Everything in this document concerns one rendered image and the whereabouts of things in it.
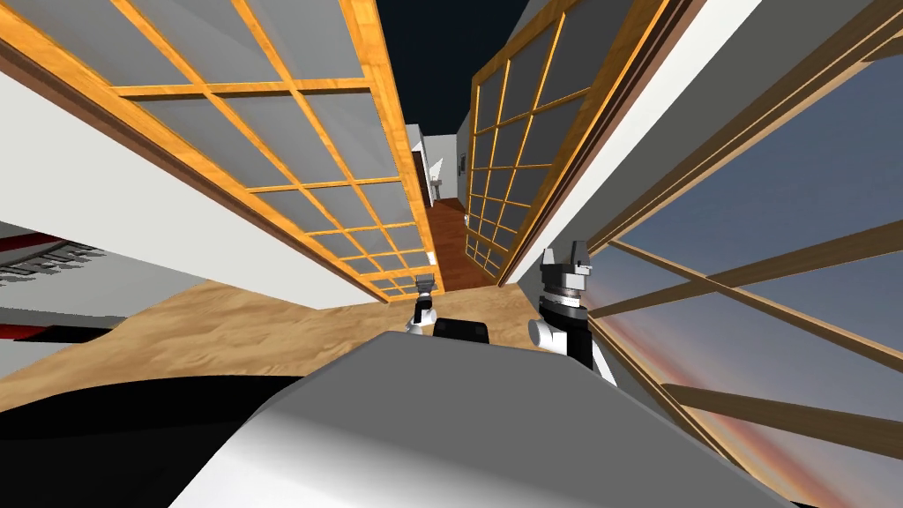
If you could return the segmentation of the wide orange lattice sliding door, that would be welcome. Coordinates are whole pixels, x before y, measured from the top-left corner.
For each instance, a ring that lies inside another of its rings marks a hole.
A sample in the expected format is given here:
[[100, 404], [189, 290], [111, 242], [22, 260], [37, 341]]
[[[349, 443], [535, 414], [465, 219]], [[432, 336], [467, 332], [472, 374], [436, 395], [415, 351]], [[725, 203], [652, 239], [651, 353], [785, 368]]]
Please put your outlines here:
[[438, 277], [376, 0], [0, 0], [0, 41], [364, 301]]

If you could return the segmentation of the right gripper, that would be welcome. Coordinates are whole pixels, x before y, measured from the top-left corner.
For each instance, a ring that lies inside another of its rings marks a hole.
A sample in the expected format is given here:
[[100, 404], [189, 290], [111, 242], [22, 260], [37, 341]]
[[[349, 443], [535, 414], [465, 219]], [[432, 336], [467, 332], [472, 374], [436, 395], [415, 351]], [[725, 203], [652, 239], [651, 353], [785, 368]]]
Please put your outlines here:
[[557, 263], [553, 249], [545, 249], [542, 254], [540, 270], [543, 279], [577, 275], [589, 277], [592, 267], [586, 241], [574, 241], [571, 245], [570, 263]]

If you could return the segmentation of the brown framed window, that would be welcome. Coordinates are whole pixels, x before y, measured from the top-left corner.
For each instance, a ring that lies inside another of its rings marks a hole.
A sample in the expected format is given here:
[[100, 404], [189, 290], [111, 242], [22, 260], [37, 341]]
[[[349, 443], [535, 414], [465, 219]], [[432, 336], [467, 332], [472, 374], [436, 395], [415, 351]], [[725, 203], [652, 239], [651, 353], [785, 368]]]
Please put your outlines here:
[[606, 233], [616, 385], [789, 501], [903, 508], [903, 0], [761, 0]]

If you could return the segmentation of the narrow orange lattice door leaf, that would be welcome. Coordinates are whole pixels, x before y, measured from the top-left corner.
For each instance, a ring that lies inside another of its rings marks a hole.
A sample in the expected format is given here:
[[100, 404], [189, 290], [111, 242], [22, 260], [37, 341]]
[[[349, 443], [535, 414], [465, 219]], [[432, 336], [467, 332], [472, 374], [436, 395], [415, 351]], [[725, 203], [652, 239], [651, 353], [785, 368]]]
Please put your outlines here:
[[497, 285], [706, 0], [548, 0], [472, 81], [465, 252]]

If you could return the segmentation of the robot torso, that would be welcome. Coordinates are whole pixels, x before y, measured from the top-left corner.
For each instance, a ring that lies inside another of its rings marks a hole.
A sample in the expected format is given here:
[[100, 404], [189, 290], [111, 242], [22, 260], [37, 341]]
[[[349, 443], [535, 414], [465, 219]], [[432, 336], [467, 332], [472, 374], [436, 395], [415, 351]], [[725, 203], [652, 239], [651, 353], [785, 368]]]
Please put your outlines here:
[[795, 508], [564, 355], [383, 332], [272, 396], [170, 508]]

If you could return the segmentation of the white and red furniture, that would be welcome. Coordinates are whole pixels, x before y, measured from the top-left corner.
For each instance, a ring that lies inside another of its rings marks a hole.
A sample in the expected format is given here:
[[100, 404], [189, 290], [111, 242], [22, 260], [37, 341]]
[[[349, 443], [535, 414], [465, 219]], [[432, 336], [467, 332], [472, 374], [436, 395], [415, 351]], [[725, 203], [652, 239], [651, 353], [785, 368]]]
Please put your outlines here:
[[87, 301], [86, 276], [105, 253], [0, 221], [0, 340], [77, 344], [121, 321], [76, 310]]

